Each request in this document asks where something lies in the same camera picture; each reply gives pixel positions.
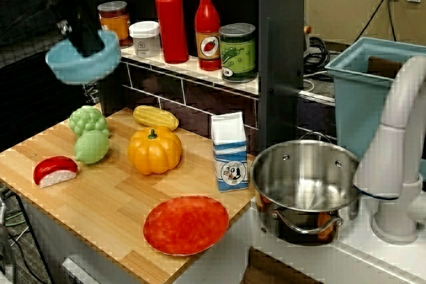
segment wooden countertop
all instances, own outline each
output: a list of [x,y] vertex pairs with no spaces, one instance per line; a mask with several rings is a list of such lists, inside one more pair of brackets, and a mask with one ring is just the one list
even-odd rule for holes
[[[211,141],[180,128],[174,131],[182,141],[179,165],[165,174],[143,176],[126,149],[132,134],[144,126],[133,120],[129,109],[106,121],[111,132],[108,154],[97,164],[77,162],[75,179],[48,188],[33,183],[38,162],[51,156],[74,159],[76,136],[66,120],[0,153],[0,180],[141,283],[171,283],[201,254],[171,257],[151,248],[142,234],[150,210],[178,196],[210,196],[224,204],[232,225],[248,208],[254,188],[250,184],[247,190],[220,193]],[[249,165],[253,159],[248,156]]]

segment red plate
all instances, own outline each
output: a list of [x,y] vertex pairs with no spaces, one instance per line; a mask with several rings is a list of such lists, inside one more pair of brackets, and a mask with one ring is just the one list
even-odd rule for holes
[[228,225],[228,212],[220,202],[184,196],[156,206],[145,221],[144,236],[161,253],[192,255],[219,242]]

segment red wax cheese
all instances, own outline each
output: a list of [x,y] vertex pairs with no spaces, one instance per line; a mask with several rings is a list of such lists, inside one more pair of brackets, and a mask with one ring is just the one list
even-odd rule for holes
[[192,255],[219,242],[228,225],[228,212],[220,202],[206,196],[184,196],[156,206],[143,232],[159,252]]
[[70,158],[54,156],[38,163],[33,172],[34,183],[41,188],[75,178],[79,168]]

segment jar lid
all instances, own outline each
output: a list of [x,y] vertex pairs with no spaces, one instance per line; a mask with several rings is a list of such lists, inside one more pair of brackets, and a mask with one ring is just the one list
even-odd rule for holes
[[160,24],[155,21],[141,21],[131,25],[128,30],[132,38],[151,38],[160,34]]
[[125,1],[111,1],[109,3],[103,3],[98,6],[99,11],[117,11],[127,7],[127,3]]
[[256,27],[249,23],[233,23],[219,29],[219,35],[225,37],[243,37],[251,35]]

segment blue bowl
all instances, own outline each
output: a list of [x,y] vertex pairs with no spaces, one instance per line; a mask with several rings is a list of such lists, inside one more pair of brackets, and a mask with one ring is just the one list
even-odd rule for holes
[[98,34],[105,48],[89,57],[83,57],[68,39],[49,50],[46,63],[60,81],[65,84],[87,84],[114,71],[121,58],[118,37],[112,31],[98,30]]

